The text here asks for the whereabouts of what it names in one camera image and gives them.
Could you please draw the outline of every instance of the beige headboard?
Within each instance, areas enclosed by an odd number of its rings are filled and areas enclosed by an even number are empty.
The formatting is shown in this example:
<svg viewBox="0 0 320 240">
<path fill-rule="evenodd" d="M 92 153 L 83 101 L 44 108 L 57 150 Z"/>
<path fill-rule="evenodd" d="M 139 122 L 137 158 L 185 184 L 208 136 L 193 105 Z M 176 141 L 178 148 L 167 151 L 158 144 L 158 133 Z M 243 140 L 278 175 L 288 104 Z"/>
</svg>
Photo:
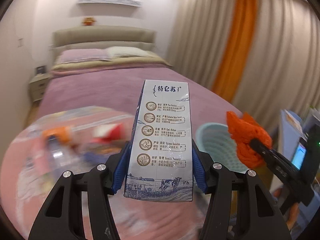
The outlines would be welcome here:
<svg viewBox="0 0 320 240">
<path fill-rule="evenodd" d="M 137 47 L 152 51 L 156 32 L 125 26 L 79 26 L 53 33 L 53 62 L 67 49 Z"/>
</svg>

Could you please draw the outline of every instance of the drawer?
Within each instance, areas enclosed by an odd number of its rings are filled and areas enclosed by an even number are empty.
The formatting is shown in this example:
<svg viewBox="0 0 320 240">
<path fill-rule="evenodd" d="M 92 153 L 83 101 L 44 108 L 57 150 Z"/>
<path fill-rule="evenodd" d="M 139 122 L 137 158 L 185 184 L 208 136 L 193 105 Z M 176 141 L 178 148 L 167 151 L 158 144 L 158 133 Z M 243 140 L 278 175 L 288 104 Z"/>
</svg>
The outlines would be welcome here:
<svg viewBox="0 0 320 240">
<path fill-rule="evenodd" d="M 49 78 L 33 82 L 30 84 L 30 90 L 36 91 L 36 90 L 45 89 L 48 83 L 49 83 Z"/>
<path fill-rule="evenodd" d="M 34 101 L 41 100 L 44 96 L 44 93 L 45 93 L 45 89 L 31 91 L 32 101 L 34 102 Z"/>
</svg>

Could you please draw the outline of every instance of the wooden floor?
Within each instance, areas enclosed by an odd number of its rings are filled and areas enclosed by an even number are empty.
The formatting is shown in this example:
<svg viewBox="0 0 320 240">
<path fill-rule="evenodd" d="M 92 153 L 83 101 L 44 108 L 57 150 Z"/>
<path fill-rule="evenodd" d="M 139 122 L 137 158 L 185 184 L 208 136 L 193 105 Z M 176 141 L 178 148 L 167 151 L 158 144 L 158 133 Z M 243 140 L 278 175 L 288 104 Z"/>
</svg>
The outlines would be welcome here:
<svg viewBox="0 0 320 240">
<path fill-rule="evenodd" d="M 26 119 L 26 123 L 24 125 L 24 129 L 31 125 L 35 120 L 38 113 L 39 105 L 41 101 L 34 102 L 31 106 L 30 112 Z"/>
</svg>

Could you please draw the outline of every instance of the white wall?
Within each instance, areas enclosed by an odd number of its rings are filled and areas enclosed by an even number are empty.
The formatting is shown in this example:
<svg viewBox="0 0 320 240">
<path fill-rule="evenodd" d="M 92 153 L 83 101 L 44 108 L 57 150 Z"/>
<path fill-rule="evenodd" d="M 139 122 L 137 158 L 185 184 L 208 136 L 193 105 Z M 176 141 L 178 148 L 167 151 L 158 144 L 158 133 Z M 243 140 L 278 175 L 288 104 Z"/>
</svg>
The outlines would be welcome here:
<svg viewBox="0 0 320 240">
<path fill-rule="evenodd" d="M 177 0 L 138 0 L 141 8 L 115 4 L 77 4 L 77 0 L 38 0 L 33 27 L 32 56 L 48 63 L 52 33 L 81 25 L 94 16 L 96 25 L 122 25 L 155 30 L 155 52 L 165 57 L 175 20 Z"/>
<path fill-rule="evenodd" d="M 0 163 L 9 143 L 23 129 L 30 109 L 28 82 L 36 0 L 14 0 L 0 22 Z M 18 39 L 23 39 L 19 46 Z"/>
</svg>

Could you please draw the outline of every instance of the milk carton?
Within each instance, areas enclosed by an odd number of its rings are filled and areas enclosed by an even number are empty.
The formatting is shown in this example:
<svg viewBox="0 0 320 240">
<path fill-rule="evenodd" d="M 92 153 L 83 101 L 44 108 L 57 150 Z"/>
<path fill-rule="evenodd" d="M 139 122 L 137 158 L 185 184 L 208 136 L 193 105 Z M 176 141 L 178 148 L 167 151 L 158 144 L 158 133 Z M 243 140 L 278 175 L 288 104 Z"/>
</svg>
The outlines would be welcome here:
<svg viewBox="0 0 320 240">
<path fill-rule="evenodd" d="M 145 80 L 132 130 L 124 196 L 192 201 L 192 142 L 188 83 Z"/>
</svg>

